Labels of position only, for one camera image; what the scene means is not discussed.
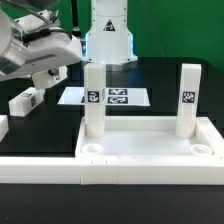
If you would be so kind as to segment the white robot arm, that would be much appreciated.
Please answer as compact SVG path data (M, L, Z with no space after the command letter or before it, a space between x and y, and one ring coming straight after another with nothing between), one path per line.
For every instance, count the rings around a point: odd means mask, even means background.
M59 26L49 9L60 0L0 0L0 81L80 61L109 66L135 61L128 0L91 0L86 44Z

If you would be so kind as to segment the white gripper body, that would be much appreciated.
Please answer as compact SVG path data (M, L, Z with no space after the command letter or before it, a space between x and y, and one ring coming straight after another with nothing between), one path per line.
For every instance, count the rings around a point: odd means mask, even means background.
M80 62L79 39L58 27L0 40L0 81Z

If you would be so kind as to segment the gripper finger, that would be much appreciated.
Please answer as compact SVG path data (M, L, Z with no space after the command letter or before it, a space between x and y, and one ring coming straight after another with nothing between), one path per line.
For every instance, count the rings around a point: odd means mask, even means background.
M59 79L60 79L60 73L59 73L59 69L58 69L58 68L50 69L50 70L48 71L48 73L49 73L51 76L54 76L56 80L59 80Z

